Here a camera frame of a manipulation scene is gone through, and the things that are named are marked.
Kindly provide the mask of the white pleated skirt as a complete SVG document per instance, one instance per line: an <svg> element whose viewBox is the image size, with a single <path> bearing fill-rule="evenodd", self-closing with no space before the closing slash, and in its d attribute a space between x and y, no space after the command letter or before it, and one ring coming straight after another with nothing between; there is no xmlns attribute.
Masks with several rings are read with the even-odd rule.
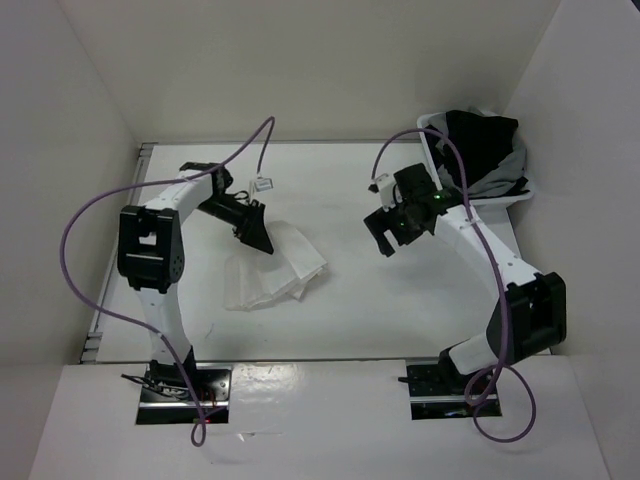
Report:
<svg viewBox="0 0 640 480"><path fill-rule="evenodd" d="M300 300L307 284L323 275L328 261L294 225L267 224L274 253L250 250L230 256L224 270L224 308L251 311L284 297Z"/></svg>

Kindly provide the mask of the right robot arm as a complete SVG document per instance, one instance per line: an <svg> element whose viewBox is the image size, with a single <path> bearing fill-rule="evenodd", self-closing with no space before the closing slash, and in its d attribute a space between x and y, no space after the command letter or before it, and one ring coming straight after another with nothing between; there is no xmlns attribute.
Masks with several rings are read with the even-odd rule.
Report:
<svg viewBox="0 0 640 480"><path fill-rule="evenodd" d="M481 278L496 304L486 328L442 351L438 381L460 394L478 371L503 360L512 366L562 343L567 335L566 284L522 260L466 206L457 190L439 189L414 164L375 178L381 206L364 223L382 255L428 233L451 247Z"/></svg>

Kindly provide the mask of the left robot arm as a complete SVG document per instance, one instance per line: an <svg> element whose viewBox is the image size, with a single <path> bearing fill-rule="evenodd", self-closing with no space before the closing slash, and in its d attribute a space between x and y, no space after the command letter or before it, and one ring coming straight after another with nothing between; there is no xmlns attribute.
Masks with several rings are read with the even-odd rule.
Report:
<svg viewBox="0 0 640 480"><path fill-rule="evenodd" d="M141 302L152 353L147 381L180 400L198 390L200 374L178 300L186 257L182 224L196 210L232 226L242 244L273 254L264 223L265 205L227 189L233 178L217 163L187 162L175 182L143 205L123 207L119 217L117 268Z"/></svg>

